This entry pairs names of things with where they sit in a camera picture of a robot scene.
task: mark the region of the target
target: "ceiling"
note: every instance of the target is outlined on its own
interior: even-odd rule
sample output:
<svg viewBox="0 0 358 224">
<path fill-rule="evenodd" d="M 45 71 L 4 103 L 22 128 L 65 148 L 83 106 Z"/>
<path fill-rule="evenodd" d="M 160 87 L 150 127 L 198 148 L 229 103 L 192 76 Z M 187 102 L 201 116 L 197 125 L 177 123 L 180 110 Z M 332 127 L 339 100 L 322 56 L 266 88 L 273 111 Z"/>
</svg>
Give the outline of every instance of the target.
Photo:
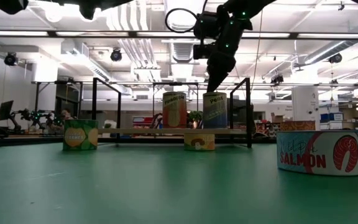
<svg viewBox="0 0 358 224">
<path fill-rule="evenodd" d="M 183 0 L 182 4 L 186 2 L 193 2 L 192 4 L 200 4 L 203 1 Z M 207 11 L 215 11 L 222 0 L 210 0 L 206 5 Z M 358 26 L 358 5 L 352 1 L 342 1 L 345 8 L 339 11 L 340 1 L 325 0 L 278 0 L 275 3 L 267 6 L 263 10 L 263 17 L 261 13 L 251 19 L 254 30 L 267 32 L 351 32 L 352 29 Z M 146 0 L 147 16 L 146 23 L 150 30 L 166 30 L 164 24 L 164 1 L 163 0 Z M 22 11 L 16 15 L 10 16 L 0 11 L 0 29 L 14 29 L 14 30 L 109 30 L 106 24 L 106 17 L 109 15 L 109 10 L 102 12 L 95 21 L 85 22 L 80 18 L 80 14 L 74 12 L 63 11 L 63 17 L 58 22 L 51 22 L 45 16 L 49 9 L 45 4 L 39 2 L 30 2 L 27 10 Z M 129 19 L 130 7 L 127 7 L 127 23 L 130 24 Z M 137 25 L 140 26 L 139 11 L 137 11 Z M 183 20 L 193 22 L 192 16 Z M 0 45 L 36 45 L 44 51 L 53 55 L 60 61 L 62 66 L 59 68 L 60 75 L 73 76 L 77 80 L 89 81 L 93 77 L 93 73 L 86 66 L 80 62 L 69 60 L 66 55 L 60 54 L 60 46 L 63 39 L 30 39 L 30 38 L 0 38 Z M 155 60 L 160 68 L 160 76 L 163 80 L 175 78 L 172 76 L 172 63 L 176 63 L 171 56 L 172 47 L 166 44 L 167 39 L 151 39 L 151 46 L 155 55 Z M 132 62 L 125 50 L 121 52 L 122 60 L 120 62 L 112 62 L 109 58 L 113 47 L 120 47 L 117 39 L 76 39 L 76 42 L 85 43 L 89 47 L 89 56 L 99 63 L 99 65 L 114 77 L 115 80 L 133 82 L 134 76 L 131 75 Z M 236 53 L 236 69 L 234 69 L 229 76 L 224 80 L 224 83 L 240 82 L 244 77 L 255 77 L 256 83 L 263 81 L 270 82 L 272 69 L 276 68 L 281 63 L 283 64 L 277 70 L 277 73 L 282 74 L 285 78 L 290 78 L 292 73 L 291 61 L 296 62 L 295 58 L 291 56 L 308 55 L 321 47 L 329 44 L 331 41 L 324 40 L 243 40 L 240 42 L 239 49 Z M 318 62 L 316 64 L 318 69 L 318 76 L 320 78 L 331 77 L 335 78 L 343 74 L 351 74 L 358 70 L 358 44 L 349 47 L 341 52 L 343 61 L 334 64 L 331 70 L 331 64 L 328 62 Z M 188 81 L 197 80 L 203 82 L 207 76 L 206 60 L 192 60 L 193 65 L 190 69 Z M 358 75 L 351 77 L 351 80 L 358 82 Z M 230 89 L 227 86 L 221 86 L 220 89 Z"/>
</svg>

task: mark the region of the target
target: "wooden plank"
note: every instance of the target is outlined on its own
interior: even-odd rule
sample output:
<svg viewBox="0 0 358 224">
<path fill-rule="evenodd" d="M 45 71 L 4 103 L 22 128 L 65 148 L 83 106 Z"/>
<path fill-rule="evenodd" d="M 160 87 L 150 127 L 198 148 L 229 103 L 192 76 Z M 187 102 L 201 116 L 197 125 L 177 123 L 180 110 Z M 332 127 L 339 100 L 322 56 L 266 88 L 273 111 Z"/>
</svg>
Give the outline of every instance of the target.
<svg viewBox="0 0 358 224">
<path fill-rule="evenodd" d="M 185 129 L 185 128 L 166 128 L 166 129 L 116 129 L 101 128 L 99 134 L 102 133 L 120 133 L 120 134 L 246 134 L 241 129 Z"/>
</svg>

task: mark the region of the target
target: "green table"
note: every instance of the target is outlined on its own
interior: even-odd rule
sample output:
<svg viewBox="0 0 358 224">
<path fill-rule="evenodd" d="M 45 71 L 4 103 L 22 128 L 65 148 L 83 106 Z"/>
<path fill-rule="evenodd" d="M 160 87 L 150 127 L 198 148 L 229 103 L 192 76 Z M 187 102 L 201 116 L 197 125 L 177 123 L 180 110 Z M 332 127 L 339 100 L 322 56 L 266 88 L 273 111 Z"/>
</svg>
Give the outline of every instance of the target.
<svg viewBox="0 0 358 224">
<path fill-rule="evenodd" d="M 276 147 L 0 147 L 3 223 L 358 223 L 358 177 L 278 170 Z"/>
</svg>

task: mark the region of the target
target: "computer monitor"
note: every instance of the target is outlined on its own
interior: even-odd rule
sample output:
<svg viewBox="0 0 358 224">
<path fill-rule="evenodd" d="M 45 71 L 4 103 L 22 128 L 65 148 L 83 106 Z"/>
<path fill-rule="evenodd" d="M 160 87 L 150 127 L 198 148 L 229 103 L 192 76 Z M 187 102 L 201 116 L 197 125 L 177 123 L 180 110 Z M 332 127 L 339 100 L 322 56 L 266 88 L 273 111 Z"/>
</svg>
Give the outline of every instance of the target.
<svg viewBox="0 0 358 224">
<path fill-rule="evenodd" d="M 11 111 L 13 106 L 13 100 L 1 103 L 0 105 L 0 121 L 9 119 L 11 117 Z"/>
</svg>

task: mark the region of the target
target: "pillar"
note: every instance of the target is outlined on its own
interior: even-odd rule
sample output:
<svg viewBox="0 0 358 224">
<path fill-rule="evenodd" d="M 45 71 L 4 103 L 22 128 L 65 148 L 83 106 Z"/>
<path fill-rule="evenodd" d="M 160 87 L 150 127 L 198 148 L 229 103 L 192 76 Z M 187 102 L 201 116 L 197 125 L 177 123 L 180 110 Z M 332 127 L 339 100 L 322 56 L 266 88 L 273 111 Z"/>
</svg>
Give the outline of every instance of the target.
<svg viewBox="0 0 358 224">
<path fill-rule="evenodd" d="M 57 80 L 58 63 L 51 59 L 39 60 L 33 64 L 33 81 L 35 82 L 54 82 Z M 38 110 L 55 110 L 56 85 L 41 84 L 38 97 Z"/>
<path fill-rule="evenodd" d="M 318 83 L 316 68 L 303 68 L 293 71 L 292 83 Z M 320 130 L 319 93 L 317 86 L 294 86 L 292 88 L 292 107 L 294 121 L 315 121 Z"/>
</svg>

